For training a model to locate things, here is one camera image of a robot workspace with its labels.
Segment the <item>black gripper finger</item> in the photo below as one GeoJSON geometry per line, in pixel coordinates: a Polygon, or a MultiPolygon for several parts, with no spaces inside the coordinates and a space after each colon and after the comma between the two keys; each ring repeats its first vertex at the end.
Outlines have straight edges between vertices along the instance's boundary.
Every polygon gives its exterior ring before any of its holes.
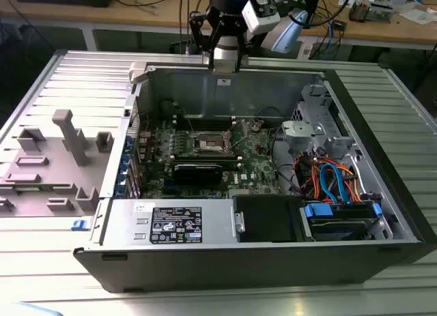
{"type": "Polygon", "coordinates": [[[234,34],[237,40],[237,55],[234,70],[235,72],[239,72],[242,65],[242,58],[250,54],[253,49],[257,50],[261,46],[264,41],[264,35],[262,33],[253,35],[247,42],[245,38],[246,33],[243,32],[243,30],[235,30],[234,34]]]}
{"type": "Polygon", "coordinates": [[[214,49],[221,38],[222,24],[219,15],[220,12],[216,8],[208,8],[205,13],[191,11],[189,14],[189,25],[197,48],[209,54],[209,70],[214,69],[214,49]],[[208,22],[212,28],[210,35],[201,32],[205,22],[208,22]]]}

